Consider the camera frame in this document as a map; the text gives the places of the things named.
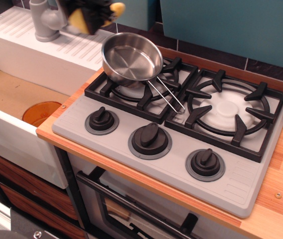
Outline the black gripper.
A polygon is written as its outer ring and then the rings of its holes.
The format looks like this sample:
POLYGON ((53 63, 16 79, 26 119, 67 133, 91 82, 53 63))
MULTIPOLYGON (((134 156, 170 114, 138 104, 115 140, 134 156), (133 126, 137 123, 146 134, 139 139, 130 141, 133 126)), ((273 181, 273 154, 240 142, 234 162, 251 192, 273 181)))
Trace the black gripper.
POLYGON ((94 35, 101 27, 112 23, 114 12, 109 6, 111 0, 60 0, 59 4, 67 15, 81 9, 84 22, 90 35, 94 35))

